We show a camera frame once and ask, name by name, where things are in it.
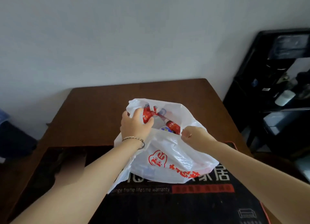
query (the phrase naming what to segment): red logo on bag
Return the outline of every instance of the red logo on bag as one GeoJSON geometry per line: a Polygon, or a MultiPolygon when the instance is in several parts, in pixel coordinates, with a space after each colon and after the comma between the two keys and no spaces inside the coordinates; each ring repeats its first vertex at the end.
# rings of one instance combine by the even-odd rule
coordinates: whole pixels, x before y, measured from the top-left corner
{"type": "Polygon", "coordinates": [[[149,163],[153,166],[157,165],[158,167],[165,167],[167,158],[168,157],[164,152],[157,150],[154,152],[154,154],[149,156],[149,163]]]}

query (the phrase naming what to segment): white cylinder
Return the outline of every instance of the white cylinder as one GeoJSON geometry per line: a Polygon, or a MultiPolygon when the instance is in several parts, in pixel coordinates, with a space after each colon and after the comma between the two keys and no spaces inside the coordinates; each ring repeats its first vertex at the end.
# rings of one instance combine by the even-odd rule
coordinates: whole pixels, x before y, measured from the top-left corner
{"type": "Polygon", "coordinates": [[[284,106],[286,103],[288,103],[296,94],[290,90],[285,90],[276,100],[274,103],[276,103],[279,106],[284,106]]]}

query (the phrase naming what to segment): gold bracelet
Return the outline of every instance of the gold bracelet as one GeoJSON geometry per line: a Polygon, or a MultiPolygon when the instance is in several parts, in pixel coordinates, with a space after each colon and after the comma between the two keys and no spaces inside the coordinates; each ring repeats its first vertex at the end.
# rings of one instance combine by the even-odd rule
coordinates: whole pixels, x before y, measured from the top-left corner
{"type": "Polygon", "coordinates": [[[145,147],[145,143],[144,143],[144,140],[143,140],[143,139],[138,138],[138,137],[135,137],[135,136],[127,136],[127,137],[125,137],[123,140],[126,140],[126,139],[128,139],[128,138],[138,139],[138,140],[140,140],[140,141],[143,143],[143,146],[140,147],[138,150],[143,149],[143,148],[145,147]]]}

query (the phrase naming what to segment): brown table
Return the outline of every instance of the brown table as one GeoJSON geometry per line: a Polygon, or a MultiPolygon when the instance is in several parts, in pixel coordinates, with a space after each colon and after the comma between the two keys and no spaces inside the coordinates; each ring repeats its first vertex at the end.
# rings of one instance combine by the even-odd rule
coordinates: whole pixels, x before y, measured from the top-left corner
{"type": "MultiPolygon", "coordinates": [[[[181,103],[217,140],[233,141],[240,152],[252,156],[206,79],[74,88],[33,154],[2,166],[0,220],[7,219],[48,147],[113,145],[122,112],[134,98],[181,103]]],[[[267,213],[272,224],[280,223],[267,213]]]]}

